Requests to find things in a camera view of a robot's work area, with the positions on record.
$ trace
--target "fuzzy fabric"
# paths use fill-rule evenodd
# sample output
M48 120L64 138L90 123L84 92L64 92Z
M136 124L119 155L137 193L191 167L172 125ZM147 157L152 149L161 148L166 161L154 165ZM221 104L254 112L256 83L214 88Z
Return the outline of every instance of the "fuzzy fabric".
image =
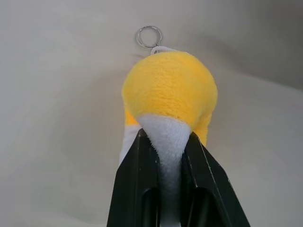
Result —
M194 131L206 145L217 88L208 69L194 56L162 52L138 62L122 89L125 138L122 162L142 127L160 158L161 220L178 227L181 157Z

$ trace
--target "key ring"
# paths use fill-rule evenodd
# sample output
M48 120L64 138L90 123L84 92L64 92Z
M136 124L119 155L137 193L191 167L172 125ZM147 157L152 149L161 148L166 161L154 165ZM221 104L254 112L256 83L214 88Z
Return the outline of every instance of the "key ring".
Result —
M156 44L153 45L153 46L145 44L145 43L142 41L142 39L141 39L141 32L142 32L143 30L146 30L146 29L152 29L152 30L154 30L154 31L157 33L158 39L157 39L157 41L156 41ZM162 40L162 32L161 32L160 29L158 29L156 26L144 26L143 28L141 28L141 29L137 32L137 41L138 41L139 45L142 46L142 47L145 47L145 48L154 48L154 47L160 45L161 40Z

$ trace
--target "yellow plush head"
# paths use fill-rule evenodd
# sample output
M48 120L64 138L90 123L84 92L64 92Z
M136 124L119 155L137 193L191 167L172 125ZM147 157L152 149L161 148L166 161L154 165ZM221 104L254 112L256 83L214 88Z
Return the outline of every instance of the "yellow plush head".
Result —
M139 61L122 90L126 124L138 116L169 116L188 124L206 144L207 126L217 101L217 88L209 70L194 56L162 52Z

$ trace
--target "white wall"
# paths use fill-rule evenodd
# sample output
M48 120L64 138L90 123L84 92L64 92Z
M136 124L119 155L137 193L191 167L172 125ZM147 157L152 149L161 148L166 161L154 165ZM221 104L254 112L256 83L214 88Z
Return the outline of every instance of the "white wall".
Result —
M251 225L302 226L303 93L249 76L275 80L293 69L288 84L301 87L293 77L301 55L230 3L1 1L0 223L106 223L123 133L120 88L148 54L134 34L152 24L163 44L193 53L214 74L219 102L208 147ZM253 34L260 29L266 34Z

